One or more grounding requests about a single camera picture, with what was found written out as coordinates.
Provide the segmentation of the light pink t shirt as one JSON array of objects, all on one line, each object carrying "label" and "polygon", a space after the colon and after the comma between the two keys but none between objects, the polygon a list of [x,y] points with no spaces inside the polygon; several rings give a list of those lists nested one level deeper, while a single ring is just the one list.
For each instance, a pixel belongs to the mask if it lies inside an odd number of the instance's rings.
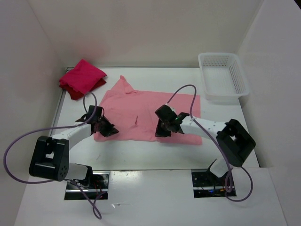
[{"label": "light pink t shirt", "polygon": [[174,133],[170,137],[156,137],[158,117],[155,111],[171,99],[171,106],[177,113],[187,113],[193,106],[192,113],[201,116],[200,96],[188,94],[138,91],[132,88],[125,77],[121,76],[108,90],[100,102],[104,116],[119,130],[118,134],[104,137],[99,132],[94,134],[96,142],[105,141],[146,141],[166,144],[201,145],[202,138],[192,134]]}]

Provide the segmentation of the magenta t shirt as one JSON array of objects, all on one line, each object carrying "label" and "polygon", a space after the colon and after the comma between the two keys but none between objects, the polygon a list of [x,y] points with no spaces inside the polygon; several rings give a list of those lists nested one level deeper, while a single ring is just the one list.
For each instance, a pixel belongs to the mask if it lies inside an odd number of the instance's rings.
[{"label": "magenta t shirt", "polygon": [[76,91],[87,94],[89,90],[107,74],[94,65],[81,59],[78,64],[68,71],[60,80],[60,84],[67,84]]}]

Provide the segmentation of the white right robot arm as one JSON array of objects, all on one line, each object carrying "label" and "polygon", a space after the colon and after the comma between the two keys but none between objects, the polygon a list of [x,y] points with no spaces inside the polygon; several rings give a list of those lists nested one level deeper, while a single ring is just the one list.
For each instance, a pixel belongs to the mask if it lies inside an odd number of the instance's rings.
[{"label": "white right robot arm", "polygon": [[235,119],[218,122],[197,118],[189,113],[176,114],[167,104],[157,109],[155,114],[158,117],[156,137],[170,137],[173,133],[192,134],[210,139],[218,145],[222,158],[215,160],[206,174],[211,185],[219,184],[233,167],[241,167],[256,146],[254,139]]}]

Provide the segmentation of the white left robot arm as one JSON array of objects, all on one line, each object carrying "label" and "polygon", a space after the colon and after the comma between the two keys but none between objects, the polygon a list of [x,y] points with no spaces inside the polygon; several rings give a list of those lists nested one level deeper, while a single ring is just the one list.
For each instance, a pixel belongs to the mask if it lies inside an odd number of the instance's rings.
[{"label": "white left robot arm", "polygon": [[83,188],[91,187],[94,182],[92,167],[70,163],[69,151],[77,143],[97,132],[103,137],[119,133],[103,112],[102,107],[91,105],[72,128],[51,137],[39,137],[29,166],[29,174],[51,181],[77,180]]}]

